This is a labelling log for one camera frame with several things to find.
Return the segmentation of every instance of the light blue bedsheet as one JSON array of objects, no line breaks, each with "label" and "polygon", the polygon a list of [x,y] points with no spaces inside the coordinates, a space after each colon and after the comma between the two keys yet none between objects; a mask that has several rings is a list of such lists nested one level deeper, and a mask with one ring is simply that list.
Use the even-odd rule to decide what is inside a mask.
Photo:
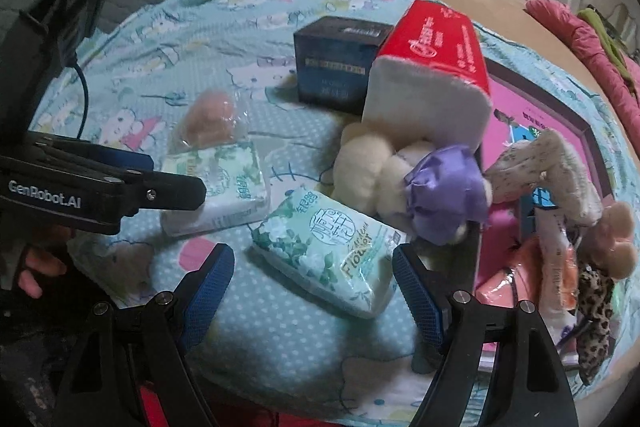
[{"label": "light blue bedsheet", "polygon": [[[250,130],[271,164],[272,208],[300,185],[326,191],[341,128],[349,117],[296,101],[293,32],[336,14],[395,23],[412,0],[166,0],[83,44],[90,89],[83,137],[150,154],[162,163],[167,137],[207,87],[235,86],[250,99]],[[483,53],[588,120],[618,199],[640,212],[640,179],[609,109],[592,92],[530,49],[477,25]],[[75,136],[82,89],[75,73],[54,82],[34,128]],[[309,298],[251,249],[250,227],[188,241],[164,236],[155,211],[124,219],[117,237],[82,234],[70,245],[78,267],[120,305],[174,289],[212,243],[228,243],[236,272],[192,362],[211,381],[266,406],[348,425],[405,426],[430,377],[412,372],[417,331],[396,292],[376,320],[356,319]],[[640,333],[636,270],[622,286],[616,356]],[[596,384],[607,374],[607,362]],[[575,396],[584,388],[570,376]],[[474,388],[465,425],[481,411],[487,375]]]}]

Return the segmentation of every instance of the blue product box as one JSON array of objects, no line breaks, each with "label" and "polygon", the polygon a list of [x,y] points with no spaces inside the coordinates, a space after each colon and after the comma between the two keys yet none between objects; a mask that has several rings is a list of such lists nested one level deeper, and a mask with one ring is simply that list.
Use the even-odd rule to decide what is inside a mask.
[{"label": "blue product box", "polygon": [[369,70],[392,29],[329,16],[295,32],[300,102],[362,115]]}]

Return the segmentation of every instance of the plastic packaging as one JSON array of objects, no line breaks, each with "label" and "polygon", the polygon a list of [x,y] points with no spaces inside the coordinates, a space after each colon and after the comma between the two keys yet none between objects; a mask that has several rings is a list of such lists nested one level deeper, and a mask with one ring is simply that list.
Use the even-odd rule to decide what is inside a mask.
[{"label": "plastic packaging", "polygon": [[609,319],[609,329],[611,330],[611,336],[614,339],[619,338],[620,335],[624,303],[624,293],[622,288],[620,287],[620,284],[616,284],[611,295],[611,309],[613,310],[613,314]]},{"label": "plastic packaging", "polygon": [[169,154],[206,149],[246,139],[246,104],[236,90],[207,89],[174,128]]},{"label": "plastic packaging", "polygon": [[577,306],[578,266],[562,210],[535,208],[534,212],[543,259],[538,309],[557,344],[575,326],[570,311]]},{"label": "plastic packaging", "polygon": [[513,308],[527,299],[538,304],[542,283],[542,254],[536,235],[531,235],[513,255],[508,266],[476,290],[476,299],[484,304]]},{"label": "plastic packaging", "polygon": [[394,248],[405,235],[304,187],[253,231],[268,263],[305,290],[357,317],[373,318],[396,288]]},{"label": "plastic packaging", "polygon": [[162,229],[171,236],[236,227],[264,219],[269,183],[250,140],[167,155],[162,171],[197,176],[207,187],[204,203],[193,211],[165,210]]}]

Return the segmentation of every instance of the green floral tissue pack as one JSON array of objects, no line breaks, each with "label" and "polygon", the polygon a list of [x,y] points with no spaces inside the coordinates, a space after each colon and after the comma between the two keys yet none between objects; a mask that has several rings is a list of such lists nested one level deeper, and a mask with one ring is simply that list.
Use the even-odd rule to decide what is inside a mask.
[{"label": "green floral tissue pack", "polygon": [[253,231],[268,263],[313,295],[357,317],[385,309],[396,282],[394,248],[406,236],[304,187]]},{"label": "green floral tissue pack", "polygon": [[171,236],[236,227],[260,221],[270,194],[255,145],[250,140],[167,155],[163,172],[197,176],[207,187],[197,210],[165,210],[162,229]]}]

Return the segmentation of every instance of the finger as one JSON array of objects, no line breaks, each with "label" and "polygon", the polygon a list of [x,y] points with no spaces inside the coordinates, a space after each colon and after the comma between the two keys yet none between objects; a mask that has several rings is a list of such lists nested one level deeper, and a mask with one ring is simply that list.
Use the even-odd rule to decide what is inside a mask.
[{"label": "finger", "polygon": [[29,251],[24,260],[27,268],[36,270],[48,277],[57,277],[66,273],[65,264],[48,251],[38,247],[28,247]]},{"label": "finger", "polygon": [[40,285],[38,285],[29,270],[23,270],[20,273],[18,276],[18,286],[33,299],[42,297],[42,288],[40,288]]}]

